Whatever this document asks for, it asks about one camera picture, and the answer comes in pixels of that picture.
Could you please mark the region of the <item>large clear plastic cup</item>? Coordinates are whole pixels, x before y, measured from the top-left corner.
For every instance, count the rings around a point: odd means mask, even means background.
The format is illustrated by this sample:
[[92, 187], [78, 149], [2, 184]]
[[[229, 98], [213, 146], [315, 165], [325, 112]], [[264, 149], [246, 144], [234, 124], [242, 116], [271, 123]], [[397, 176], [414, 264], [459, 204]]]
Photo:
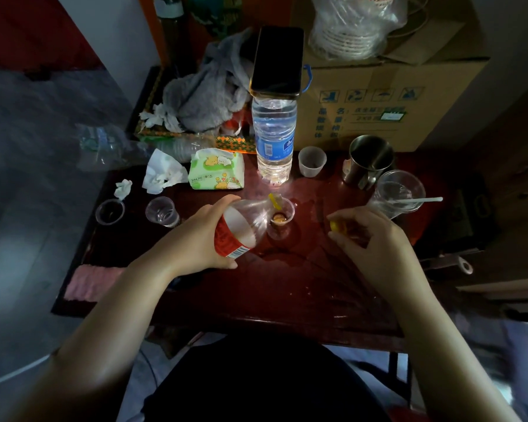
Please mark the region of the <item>large clear plastic cup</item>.
[[424, 185], [417, 177], [407, 171], [391, 170], [380, 176], [366, 206], [394, 219], [417, 211], [423, 204], [410, 199], [425, 197]]

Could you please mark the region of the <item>person's left forearm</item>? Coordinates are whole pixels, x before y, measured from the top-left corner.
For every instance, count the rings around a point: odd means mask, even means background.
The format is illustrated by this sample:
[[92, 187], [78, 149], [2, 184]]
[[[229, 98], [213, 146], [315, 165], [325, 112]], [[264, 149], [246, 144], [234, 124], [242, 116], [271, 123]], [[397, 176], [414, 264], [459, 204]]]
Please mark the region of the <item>person's left forearm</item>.
[[96, 422], [132, 369], [155, 307], [183, 275], [177, 258], [141, 259], [125, 269], [75, 332], [8, 422]]

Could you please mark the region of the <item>patterned green orange box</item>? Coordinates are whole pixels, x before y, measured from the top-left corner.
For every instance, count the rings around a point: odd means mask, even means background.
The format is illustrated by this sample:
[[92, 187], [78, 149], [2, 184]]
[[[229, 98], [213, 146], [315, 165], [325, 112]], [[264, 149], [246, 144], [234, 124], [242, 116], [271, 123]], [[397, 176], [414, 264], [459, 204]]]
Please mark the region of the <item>patterned green orange box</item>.
[[166, 84], [175, 78], [171, 69], [161, 66], [151, 66], [146, 79], [142, 85], [140, 95], [134, 105], [132, 115], [127, 123], [126, 132], [132, 135], [132, 139], [141, 142], [168, 141], [173, 139], [197, 139], [207, 138], [219, 149], [244, 154], [255, 154], [255, 141], [251, 135], [225, 135], [216, 132], [208, 133], [175, 133], [168, 131], [163, 126], [155, 125], [151, 128], [144, 126], [144, 120], [140, 119], [141, 113], [150, 113], [154, 105], [161, 103], [163, 90]]

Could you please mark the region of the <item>dark glass bottle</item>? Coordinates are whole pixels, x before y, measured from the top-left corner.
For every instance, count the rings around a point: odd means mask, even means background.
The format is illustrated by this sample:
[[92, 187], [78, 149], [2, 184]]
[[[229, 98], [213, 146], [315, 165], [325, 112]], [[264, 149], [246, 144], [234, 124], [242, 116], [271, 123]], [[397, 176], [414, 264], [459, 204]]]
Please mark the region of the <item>dark glass bottle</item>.
[[154, 0], [156, 16], [162, 26], [170, 66], [176, 77], [197, 72], [192, 54], [188, 20], [182, 0]]

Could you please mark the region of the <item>small clear cup with liquid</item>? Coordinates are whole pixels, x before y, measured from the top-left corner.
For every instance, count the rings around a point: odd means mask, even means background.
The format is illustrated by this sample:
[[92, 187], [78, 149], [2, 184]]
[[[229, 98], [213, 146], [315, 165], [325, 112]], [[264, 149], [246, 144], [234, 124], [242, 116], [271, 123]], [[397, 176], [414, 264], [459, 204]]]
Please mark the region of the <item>small clear cup with liquid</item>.
[[266, 233], [270, 239], [280, 241], [286, 239], [290, 234], [296, 207], [288, 198], [279, 198], [276, 202], [277, 206], [272, 206]]

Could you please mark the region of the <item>grey cloth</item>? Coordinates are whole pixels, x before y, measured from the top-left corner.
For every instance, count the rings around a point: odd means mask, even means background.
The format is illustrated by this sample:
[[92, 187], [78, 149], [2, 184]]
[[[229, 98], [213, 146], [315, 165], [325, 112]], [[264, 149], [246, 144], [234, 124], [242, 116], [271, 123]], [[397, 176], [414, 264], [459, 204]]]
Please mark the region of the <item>grey cloth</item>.
[[241, 55], [253, 29], [210, 42], [197, 73], [166, 84], [162, 103], [163, 126], [172, 133], [201, 133], [232, 119], [250, 99], [253, 61]]

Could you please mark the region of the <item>person's dark clothing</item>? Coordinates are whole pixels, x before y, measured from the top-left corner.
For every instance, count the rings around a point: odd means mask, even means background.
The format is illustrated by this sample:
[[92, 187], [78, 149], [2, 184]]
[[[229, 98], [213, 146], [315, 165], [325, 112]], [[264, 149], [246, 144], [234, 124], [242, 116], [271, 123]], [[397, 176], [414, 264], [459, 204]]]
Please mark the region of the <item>person's dark clothing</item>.
[[360, 376], [325, 346], [255, 333], [191, 347], [141, 414], [144, 422], [392, 422]]

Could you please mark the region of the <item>small translucent plastic cup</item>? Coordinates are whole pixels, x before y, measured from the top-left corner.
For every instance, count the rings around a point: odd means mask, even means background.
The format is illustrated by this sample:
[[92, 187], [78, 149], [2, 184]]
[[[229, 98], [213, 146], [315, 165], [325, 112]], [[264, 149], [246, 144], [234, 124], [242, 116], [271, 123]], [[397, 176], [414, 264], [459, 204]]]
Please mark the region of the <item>small translucent plastic cup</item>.
[[307, 146], [298, 153], [299, 172], [303, 177], [316, 177], [327, 162], [327, 155], [321, 148]]

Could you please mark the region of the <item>person's right hand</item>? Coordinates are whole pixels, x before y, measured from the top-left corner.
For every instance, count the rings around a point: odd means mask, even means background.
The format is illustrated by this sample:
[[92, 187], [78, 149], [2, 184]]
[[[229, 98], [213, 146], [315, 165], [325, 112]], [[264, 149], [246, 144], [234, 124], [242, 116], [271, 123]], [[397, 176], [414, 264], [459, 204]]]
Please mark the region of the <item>person's right hand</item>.
[[327, 219], [358, 227], [364, 248], [340, 249], [386, 300], [404, 300], [427, 285], [408, 237], [381, 212], [358, 206], [333, 212]]

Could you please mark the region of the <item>green tissue pack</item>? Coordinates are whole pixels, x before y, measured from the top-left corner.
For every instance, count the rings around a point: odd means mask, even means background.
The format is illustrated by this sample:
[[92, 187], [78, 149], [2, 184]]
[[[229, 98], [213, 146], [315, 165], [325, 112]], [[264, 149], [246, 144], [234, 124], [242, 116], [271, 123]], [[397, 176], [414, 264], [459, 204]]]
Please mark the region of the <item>green tissue pack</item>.
[[244, 172], [242, 153], [205, 148], [192, 155], [188, 181], [194, 190], [240, 190]]

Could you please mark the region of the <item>white crumpled tissue wad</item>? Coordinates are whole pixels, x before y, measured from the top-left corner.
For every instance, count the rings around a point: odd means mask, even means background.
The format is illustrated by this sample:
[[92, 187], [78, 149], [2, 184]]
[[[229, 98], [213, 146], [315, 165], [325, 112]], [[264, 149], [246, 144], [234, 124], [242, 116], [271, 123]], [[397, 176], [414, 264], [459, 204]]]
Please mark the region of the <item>white crumpled tissue wad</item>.
[[183, 133], [185, 131], [179, 120], [175, 116], [169, 114], [162, 103], [154, 105], [154, 111], [152, 113], [142, 111], [139, 114], [139, 117], [140, 132], [146, 128], [152, 129], [155, 126], [164, 127], [171, 133]]

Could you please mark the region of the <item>large crumpled white tissue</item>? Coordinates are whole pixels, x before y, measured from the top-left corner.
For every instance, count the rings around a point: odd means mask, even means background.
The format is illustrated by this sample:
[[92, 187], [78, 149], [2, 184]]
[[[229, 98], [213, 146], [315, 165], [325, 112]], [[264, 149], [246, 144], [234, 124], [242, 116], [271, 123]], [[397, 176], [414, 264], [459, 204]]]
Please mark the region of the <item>large crumpled white tissue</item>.
[[142, 184], [148, 194], [158, 195], [167, 187], [188, 182], [188, 172], [182, 164], [161, 150], [154, 150]]

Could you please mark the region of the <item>person's left hand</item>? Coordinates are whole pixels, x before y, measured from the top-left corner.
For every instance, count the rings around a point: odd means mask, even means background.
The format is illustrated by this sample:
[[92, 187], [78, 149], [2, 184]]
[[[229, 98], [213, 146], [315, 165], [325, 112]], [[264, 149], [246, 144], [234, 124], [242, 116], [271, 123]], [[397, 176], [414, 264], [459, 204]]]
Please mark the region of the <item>person's left hand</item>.
[[183, 224], [169, 232], [153, 250], [162, 263], [159, 273], [172, 281], [205, 269], [235, 269], [237, 263], [217, 254], [214, 234], [218, 220], [212, 217], [212, 205], [202, 206]]

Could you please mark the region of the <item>black smartphone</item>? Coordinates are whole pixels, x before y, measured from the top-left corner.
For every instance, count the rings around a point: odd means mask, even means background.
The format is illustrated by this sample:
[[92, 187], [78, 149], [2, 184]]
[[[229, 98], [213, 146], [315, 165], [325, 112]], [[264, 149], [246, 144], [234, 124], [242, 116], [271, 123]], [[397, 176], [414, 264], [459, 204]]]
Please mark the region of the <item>black smartphone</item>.
[[249, 92], [254, 98], [296, 100], [301, 94], [304, 30], [260, 29]]

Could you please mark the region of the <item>blue label water bottle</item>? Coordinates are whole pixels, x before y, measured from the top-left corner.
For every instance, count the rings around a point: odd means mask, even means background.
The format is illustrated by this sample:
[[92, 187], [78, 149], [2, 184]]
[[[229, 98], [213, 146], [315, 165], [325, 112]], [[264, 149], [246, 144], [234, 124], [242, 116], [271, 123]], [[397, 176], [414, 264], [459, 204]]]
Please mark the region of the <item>blue label water bottle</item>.
[[267, 184], [280, 186], [292, 167], [297, 101], [254, 97], [252, 118], [260, 176]]

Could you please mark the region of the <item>metal latch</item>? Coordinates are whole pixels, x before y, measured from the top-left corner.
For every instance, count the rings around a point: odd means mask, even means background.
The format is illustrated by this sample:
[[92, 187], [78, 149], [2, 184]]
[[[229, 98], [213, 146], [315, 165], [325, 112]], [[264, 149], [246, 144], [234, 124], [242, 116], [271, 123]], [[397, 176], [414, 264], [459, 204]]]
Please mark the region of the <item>metal latch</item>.
[[419, 262], [425, 271], [456, 267], [465, 275], [473, 274], [472, 265], [457, 254], [443, 254], [434, 258], [422, 259]]

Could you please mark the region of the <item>crumpled clear plastic bag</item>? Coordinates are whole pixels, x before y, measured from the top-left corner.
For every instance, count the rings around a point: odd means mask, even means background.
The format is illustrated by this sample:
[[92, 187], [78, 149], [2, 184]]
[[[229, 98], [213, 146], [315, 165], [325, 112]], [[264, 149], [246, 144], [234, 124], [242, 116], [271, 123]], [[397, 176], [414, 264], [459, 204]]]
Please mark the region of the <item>crumpled clear plastic bag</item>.
[[154, 148], [130, 139], [114, 125], [92, 127], [76, 124], [79, 142], [77, 168], [84, 172], [107, 172], [147, 165]]

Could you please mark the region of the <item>pink towel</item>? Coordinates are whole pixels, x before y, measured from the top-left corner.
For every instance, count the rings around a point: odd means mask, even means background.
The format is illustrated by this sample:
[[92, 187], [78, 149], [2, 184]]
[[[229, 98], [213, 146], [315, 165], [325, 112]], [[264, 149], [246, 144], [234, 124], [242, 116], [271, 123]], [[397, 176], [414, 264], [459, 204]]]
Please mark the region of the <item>pink towel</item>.
[[63, 298], [68, 301], [96, 303], [124, 271], [125, 268], [82, 264], [72, 275]]

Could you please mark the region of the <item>red label plastic bottle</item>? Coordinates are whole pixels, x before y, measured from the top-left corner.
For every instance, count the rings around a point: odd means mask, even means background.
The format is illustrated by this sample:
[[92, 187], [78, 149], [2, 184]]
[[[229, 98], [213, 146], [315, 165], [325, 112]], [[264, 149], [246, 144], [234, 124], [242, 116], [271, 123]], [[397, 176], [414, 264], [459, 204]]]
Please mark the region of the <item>red label plastic bottle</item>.
[[214, 233], [217, 254], [237, 259], [255, 248], [265, 235], [273, 215], [280, 211], [281, 202], [281, 194], [270, 193], [263, 200], [240, 199], [228, 205]]

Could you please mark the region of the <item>person's right forearm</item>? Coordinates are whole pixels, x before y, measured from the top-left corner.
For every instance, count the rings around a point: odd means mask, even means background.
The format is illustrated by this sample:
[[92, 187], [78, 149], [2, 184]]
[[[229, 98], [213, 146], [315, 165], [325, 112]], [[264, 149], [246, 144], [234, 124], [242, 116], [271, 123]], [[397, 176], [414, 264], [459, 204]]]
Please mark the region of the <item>person's right forearm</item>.
[[521, 422], [437, 300], [423, 273], [381, 294], [405, 336], [429, 417], [436, 422]]

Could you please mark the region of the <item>small clear empty cup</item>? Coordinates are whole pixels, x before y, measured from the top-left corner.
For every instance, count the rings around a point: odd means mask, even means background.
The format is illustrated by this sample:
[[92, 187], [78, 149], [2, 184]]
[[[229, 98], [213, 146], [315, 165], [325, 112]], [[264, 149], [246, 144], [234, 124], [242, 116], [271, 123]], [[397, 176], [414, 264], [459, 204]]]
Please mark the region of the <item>small clear empty cup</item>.
[[125, 211], [126, 207], [122, 200], [111, 198], [100, 203], [94, 216], [101, 226], [111, 226], [123, 218]]
[[149, 221], [167, 228], [174, 228], [181, 223], [173, 200], [165, 196], [153, 198], [148, 203], [145, 214]]

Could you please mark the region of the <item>brown cardboard box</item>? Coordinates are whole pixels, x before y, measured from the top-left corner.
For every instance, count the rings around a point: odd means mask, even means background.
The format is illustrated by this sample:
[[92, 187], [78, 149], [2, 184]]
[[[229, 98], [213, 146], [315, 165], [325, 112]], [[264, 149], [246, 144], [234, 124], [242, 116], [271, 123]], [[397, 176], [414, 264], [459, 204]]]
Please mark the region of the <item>brown cardboard box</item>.
[[298, 101], [294, 146], [348, 148], [359, 135], [414, 151], [489, 60], [471, 0], [417, 0], [385, 52], [367, 60], [322, 58], [308, 43], [312, 83]]

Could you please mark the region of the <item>metal mug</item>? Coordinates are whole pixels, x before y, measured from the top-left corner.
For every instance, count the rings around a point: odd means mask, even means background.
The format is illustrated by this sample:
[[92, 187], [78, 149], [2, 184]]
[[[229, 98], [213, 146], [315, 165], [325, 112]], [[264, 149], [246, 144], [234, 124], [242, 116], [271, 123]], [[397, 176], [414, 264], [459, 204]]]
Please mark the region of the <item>metal mug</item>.
[[348, 159], [343, 162], [342, 180], [368, 191], [392, 167], [394, 159], [394, 149], [387, 140], [375, 135], [358, 136], [351, 142]]

